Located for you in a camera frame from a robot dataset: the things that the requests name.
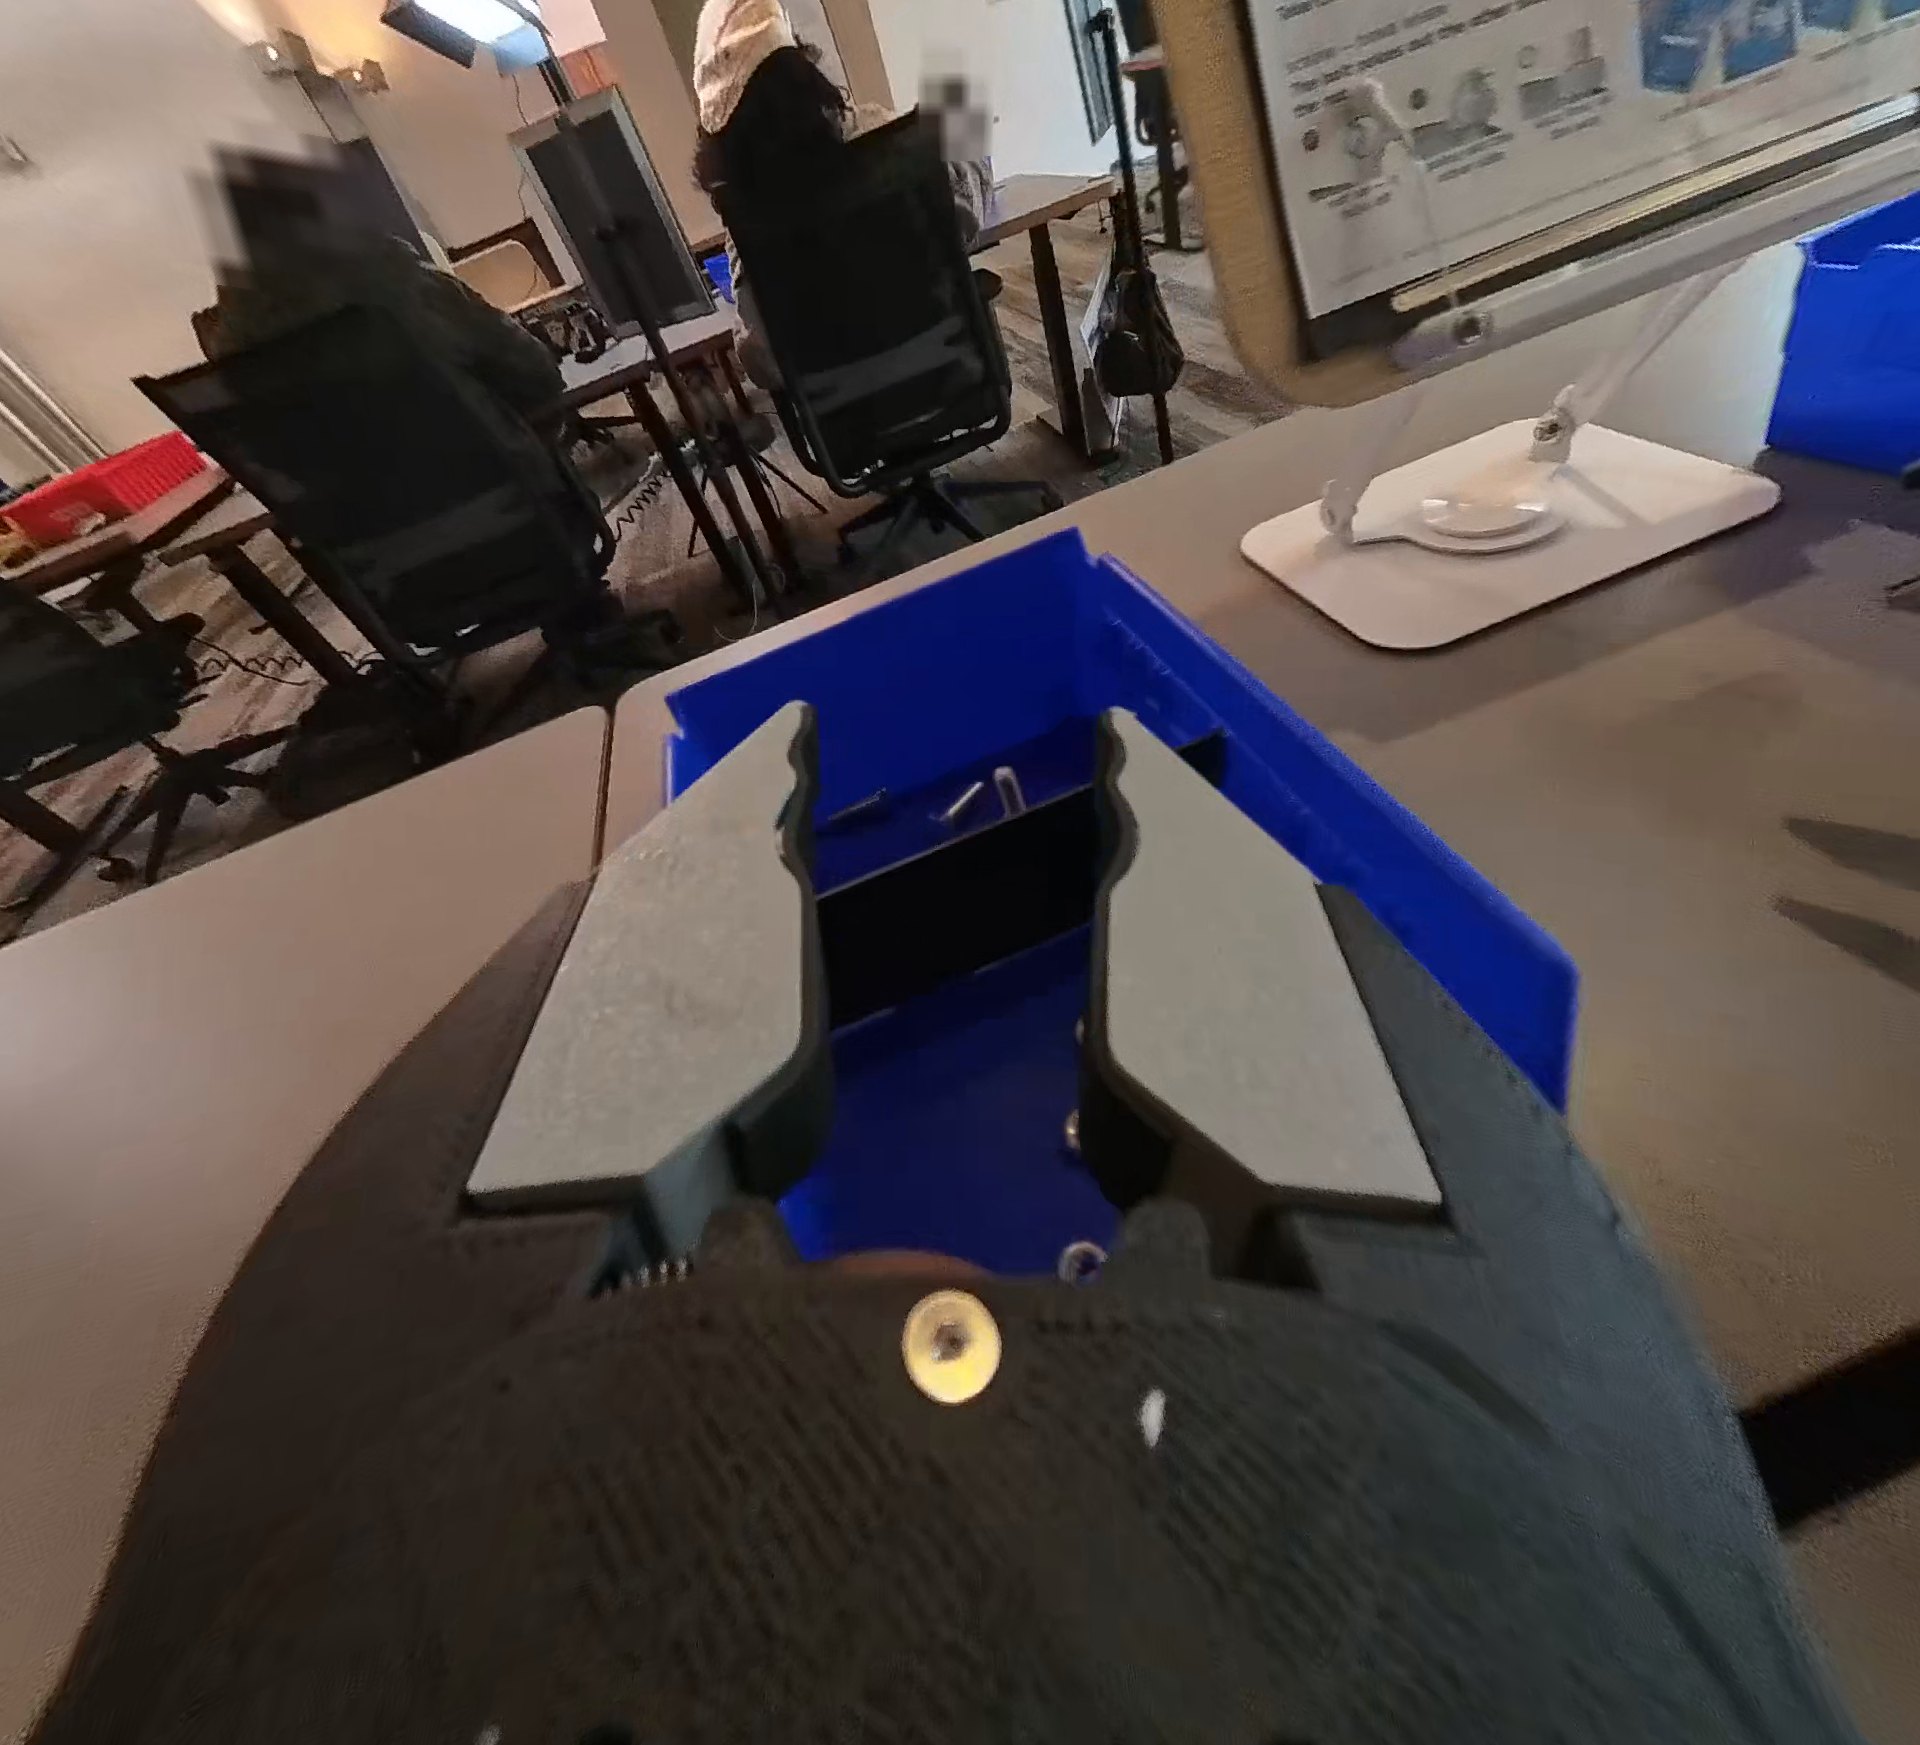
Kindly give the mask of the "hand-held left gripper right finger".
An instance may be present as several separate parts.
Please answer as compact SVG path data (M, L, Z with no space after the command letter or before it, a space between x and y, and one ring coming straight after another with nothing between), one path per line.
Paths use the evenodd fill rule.
M1126 707L1100 721L1095 808L1080 1148L1107 1199L1438 1219L1321 880Z

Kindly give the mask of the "black hanging bag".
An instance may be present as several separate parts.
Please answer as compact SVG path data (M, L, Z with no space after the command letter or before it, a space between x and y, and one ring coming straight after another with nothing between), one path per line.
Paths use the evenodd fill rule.
M1093 301L1089 356L1104 396L1164 396L1177 378L1182 350L1158 279L1120 253L1109 256Z

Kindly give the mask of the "blue bin with black divider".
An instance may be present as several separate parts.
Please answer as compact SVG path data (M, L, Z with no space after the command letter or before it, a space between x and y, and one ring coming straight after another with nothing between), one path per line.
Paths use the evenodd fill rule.
M1564 1109L1558 943L1114 556L1050 532L667 699L667 799L788 702L818 721L812 882L835 1116L780 1201L799 1254L1047 1272L1118 1215L1064 1150L1092 988L1095 727L1134 711L1316 879L1354 892ZM1028 810L1003 818L992 770ZM989 789L959 828L935 821Z

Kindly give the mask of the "red plastic bin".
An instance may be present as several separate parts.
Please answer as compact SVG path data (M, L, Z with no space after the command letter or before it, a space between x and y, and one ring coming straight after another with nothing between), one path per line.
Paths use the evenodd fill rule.
M1 506L1 525L32 549L60 546L154 506L207 464L187 437L152 437L12 492Z

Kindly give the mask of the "dark screen on stand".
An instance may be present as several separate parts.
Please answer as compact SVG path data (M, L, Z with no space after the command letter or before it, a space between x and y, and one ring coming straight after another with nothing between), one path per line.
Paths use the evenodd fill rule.
M610 338L603 360L572 361L575 395L585 406L630 401L743 602L793 597L799 566L732 385L732 311L698 261L624 94L561 101L519 125L508 146Z

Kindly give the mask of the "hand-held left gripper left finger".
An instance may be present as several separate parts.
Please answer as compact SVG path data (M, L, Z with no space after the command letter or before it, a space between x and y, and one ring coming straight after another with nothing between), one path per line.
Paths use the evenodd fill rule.
M467 1182L483 1212L780 1202L832 1124L818 721L788 702L597 871Z

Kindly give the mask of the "black mesh office chair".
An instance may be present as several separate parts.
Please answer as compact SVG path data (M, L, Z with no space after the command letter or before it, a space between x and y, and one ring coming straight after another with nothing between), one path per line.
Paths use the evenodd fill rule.
M721 188L717 212L780 375L795 456L862 503L836 534L869 576L911 532L986 537L973 506L1035 501L1041 480L953 478L1012 428L1012 373L965 250L938 127L897 117L777 188Z
M445 707L446 670L527 636L585 686L680 659L672 611L617 604L610 526L562 448L394 315L348 308L132 385L420 702Z
M201 616L182 611L104 638L77 613L3 584L1 818L45 856L3 887L5 918L37 912L81 869L109 884L150 887L191 802L220 806L268 789L268 757L294 737L292 724L197 749L168 743L207 691L195 659L201 634ZM42 789L131 751L152 763L145 782L118 789L86 821L37 799Z

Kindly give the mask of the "printed instruction sheet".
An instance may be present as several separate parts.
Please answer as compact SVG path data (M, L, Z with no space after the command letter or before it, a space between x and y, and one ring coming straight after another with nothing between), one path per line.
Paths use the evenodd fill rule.
M1308 318L1915 94L1915 0L1247 0Z

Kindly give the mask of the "blue plastic bin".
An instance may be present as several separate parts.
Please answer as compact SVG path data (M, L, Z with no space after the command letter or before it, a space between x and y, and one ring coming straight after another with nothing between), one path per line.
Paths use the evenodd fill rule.
M1918 464L1918 196L1802 239L1767 445L1868 475Z

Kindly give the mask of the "wooden desk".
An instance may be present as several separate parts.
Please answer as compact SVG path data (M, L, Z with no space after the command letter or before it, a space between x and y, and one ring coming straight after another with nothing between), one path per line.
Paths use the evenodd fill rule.
M86 585L93 589L93 607L152 638L160 618L141 602L141 578L152 566L203 566L276 636L286 653L308 670L308 677L294 677L262 657L228 653L195 634L188 663L203 686L239 673L299 694L311 711L368 714L376 702L373 682L382 665L382 656L371 647L371 630L353 623L361 641L358 653L338 647L302 604L251 556L251 543L263 537L277 543L281 555L299 569L302 582L319 593L331 611L343 621L353 620L336 584L311 563L284 523L212 464L126 519L107 521L77 539L36 546L8 560L3 589L50 599L69 588Z
M1145 253L1140 204L1114 173L1007 178L989 194L974 241L978 256L1010 241L1025 244L1052 388L1052 425L1087 467L1120 455L1126 402L1098 385L1086 333L1067 315L1052 229L1098 208L1105 210L1107 225L1116 228L1134 251Z

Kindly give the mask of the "white instruction stand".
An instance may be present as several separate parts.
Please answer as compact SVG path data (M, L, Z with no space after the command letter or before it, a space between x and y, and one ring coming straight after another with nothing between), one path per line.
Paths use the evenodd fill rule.
M1408 287L1330 318L1308 318L1269 155L1247 0L1152 0L1188 166L1205 210L1223 319L1260 382L1306 409L1344 409L1404 388L1386 350L1442 308L1442 287ZM1545 233L1475 261L1475 296L1541 266Z

